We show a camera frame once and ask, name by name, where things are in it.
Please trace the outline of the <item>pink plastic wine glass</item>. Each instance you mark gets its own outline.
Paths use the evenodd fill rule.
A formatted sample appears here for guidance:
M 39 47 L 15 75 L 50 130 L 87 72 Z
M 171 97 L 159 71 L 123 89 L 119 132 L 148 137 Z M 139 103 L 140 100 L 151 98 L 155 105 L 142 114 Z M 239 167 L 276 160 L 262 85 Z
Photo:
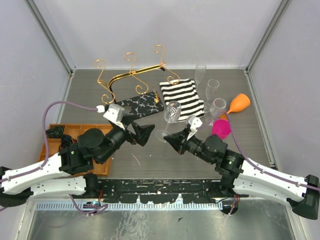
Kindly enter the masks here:
M 211 134 L 218 136 L 221 140 L 224 140 L 231 133 L 229 121 L 226 119 L 216 120 L 211 129 Z

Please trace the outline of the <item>gold wine glass rack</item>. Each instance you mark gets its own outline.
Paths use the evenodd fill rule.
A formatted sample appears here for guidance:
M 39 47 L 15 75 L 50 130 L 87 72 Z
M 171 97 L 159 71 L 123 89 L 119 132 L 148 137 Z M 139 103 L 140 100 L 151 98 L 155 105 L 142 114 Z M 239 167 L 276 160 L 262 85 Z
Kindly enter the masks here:
M 107 61 L 104 59 L 97 59 L 94 62 L 94 67 L 100 70 L 97 78 L 97 84 L 100 85 L 106 92 L 101 96 L 103 104 L 118 104 L 124 107 L 128 115 L 143 118 L 157 113 L 161 113 L 165 109 L 165 104 L 162 102 L 158 91 L 150 86 L 145 80 L 141 79 L 141 75 L 161 70 L 168 72 L 166 82 L 173 86 L 180 83 L 180 76 L 174 71 L 167 68 L 164 61 L 166 48 L 161 44 L 153 46 L 152 51 L 160 54 L 159 63 L 147 67 L 135 69 L 137 55 L 134 52 L 127 52 L 124 54 L 124 60 L 130 62 L 130 68 L 127 72 L 113 76 L 110 80 L 104 80 L 103 74 L 107 68 Z M 129 92 L 128 96 L 122 95 L 120 98 L 116 97 L 114 87 L 119 87 L 120 84 L 129 84 L 134 87 L 134 90 Z

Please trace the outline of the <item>orange plastic wine glass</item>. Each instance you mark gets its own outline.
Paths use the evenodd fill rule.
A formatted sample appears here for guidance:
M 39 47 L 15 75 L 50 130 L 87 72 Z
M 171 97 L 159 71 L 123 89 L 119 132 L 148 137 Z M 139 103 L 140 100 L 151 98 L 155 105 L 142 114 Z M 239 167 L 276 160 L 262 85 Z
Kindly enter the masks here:
M 249 97 L 244 93 L 240 93 L 231 101 L 229 109 L 226 113 L 230 114 L 241 112 L 249 107 L 250 104 L 251 100 L 249 99 Z

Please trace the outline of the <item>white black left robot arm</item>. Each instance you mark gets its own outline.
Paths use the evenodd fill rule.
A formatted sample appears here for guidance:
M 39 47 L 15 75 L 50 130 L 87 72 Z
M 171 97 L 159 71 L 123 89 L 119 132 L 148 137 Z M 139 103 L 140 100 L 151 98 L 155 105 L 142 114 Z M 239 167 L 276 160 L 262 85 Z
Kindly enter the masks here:
M 130 125 L 134 132 L 114 123 L 107 134 L 91 128 L 78 136 L 76 143 L 46 160 L 20 169 L 1 167 L 1 207 L 16 207 L 48 196 L 97 197 L 102 187 L 97 175 L 91 172 L 94 163 L 106 163 L 125 142 L 144 146 L 155 128 L 154 124 L 138 125 L 134 121 Z

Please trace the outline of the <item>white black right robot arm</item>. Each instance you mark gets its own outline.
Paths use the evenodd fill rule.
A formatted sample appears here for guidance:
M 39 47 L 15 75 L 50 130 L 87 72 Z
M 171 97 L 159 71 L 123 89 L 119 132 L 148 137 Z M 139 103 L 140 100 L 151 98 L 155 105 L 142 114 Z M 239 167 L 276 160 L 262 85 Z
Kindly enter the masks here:
M 217 135 L 204 141 L 195 137 L 190 126 L 166 135 L 164 140 L 180 155 L 189 152 L 210 165 L 221 175 L 219 191 L 225 197 L 234 195 L 258 197 L 290 207 L 298 216 L 317 220 L 320 205 L 320 180 L 286 174 L 244 157 L 228 148 Z

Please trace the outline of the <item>clear stemmed wine glass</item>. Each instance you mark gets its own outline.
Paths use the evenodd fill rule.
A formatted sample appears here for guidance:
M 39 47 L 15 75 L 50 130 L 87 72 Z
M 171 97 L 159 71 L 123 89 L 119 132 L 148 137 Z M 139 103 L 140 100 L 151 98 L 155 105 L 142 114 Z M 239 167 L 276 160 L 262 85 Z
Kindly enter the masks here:
M 207 121 L 208 126 L 212 126 L 213 123 L 220 118 L 220 116 L 225 112 L 226 110 L 226 101 L 223 98 L 216 98 L 210 107 L 210 114 L 211 117 Z

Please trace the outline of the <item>black white striped cloth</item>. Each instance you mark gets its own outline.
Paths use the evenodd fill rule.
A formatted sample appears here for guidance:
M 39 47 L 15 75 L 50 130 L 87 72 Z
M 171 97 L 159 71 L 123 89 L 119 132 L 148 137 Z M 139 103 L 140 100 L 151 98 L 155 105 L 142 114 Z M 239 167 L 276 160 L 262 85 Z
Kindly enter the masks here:
M 171 101 L 180 103 L 181 112 L 177 122 L 184 122 L 192 115 L 198 118 L 205 116 L 204 101 L 200 99 L 193 79 L 181 79 L 177 84 L 162 81 L 159 86 L 166 106 Z

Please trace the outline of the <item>orange wooden compartment tray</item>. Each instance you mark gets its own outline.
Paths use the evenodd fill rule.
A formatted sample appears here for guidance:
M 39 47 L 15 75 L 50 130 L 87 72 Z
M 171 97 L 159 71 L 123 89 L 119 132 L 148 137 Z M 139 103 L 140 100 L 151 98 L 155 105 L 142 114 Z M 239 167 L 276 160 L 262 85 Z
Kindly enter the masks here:
M 104 135 L 106 135 L 113 128 L 110 124 L 50 124 L 48 129 L 52 128 L 53 126 L 64 126 L 63 135 L 70 135 L 76 141 L 78 140 L 78 136 L 84 134 L 89 129 L 97 128 L 101 130 Z M 51 157 L 60 150 L 61 138 L 47 138 L 47 140 L 49 149 L 48 154 L 49 157 Z M 93 161 L 93 169 L 74 174 L 73 176 L 79 177 L 88 173 L 92 173 L 99 177 L 108 177 L 110 174 L 112 161 L 112 157 L 110 157 L 104 164 L 97 164 Z

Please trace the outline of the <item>tall clear champagne flute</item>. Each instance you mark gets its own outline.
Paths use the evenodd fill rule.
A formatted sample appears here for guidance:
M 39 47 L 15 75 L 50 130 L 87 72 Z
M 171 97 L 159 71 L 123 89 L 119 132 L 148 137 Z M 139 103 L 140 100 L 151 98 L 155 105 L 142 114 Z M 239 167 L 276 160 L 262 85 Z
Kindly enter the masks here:
M 205 73 L 206 73 L 207 66 L 204 63 L 199 63 L 195 66 L 195 89 L 197 90 L 199 87 L 199 84 L 203 80 Z

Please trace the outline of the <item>orange floral rolled tie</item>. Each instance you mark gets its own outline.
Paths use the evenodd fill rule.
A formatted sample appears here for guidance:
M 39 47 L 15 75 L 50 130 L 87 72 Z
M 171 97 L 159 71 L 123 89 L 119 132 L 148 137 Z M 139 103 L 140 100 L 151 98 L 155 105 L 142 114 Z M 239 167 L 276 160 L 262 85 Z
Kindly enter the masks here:
M 76 142 L 76 140 L 72 136 L 70 136 L 68 134 L 63 134 L 62 137 L 61 137 L 61 140 L 60 140 L 59 148 L 60 149 L 68 148 L 72 144 L 74 144 L 75 142 Z

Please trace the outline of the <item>green patterned rolled tie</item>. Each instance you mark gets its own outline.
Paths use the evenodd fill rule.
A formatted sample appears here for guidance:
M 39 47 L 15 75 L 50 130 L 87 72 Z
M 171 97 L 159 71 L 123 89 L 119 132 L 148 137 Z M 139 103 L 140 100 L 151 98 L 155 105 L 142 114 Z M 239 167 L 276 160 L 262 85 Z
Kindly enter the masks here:
M 63 125 L 53 126 L 45 131 L 48 139 L 60 139 L 63 136 L 65 127 Z

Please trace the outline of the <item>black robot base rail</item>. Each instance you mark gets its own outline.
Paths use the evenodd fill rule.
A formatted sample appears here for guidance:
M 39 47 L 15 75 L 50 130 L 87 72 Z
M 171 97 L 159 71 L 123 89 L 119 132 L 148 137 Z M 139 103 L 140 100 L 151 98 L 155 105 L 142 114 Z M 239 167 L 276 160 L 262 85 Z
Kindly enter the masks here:
M 183 204 L 216 203 L 218 198 L 232 197 L 214 179 L 98 179 L 91 182 L 89 193 L 73 195 L 75 199 L 101 197 L 104 203 L 143 204 L 174 203 L 182 197 Z

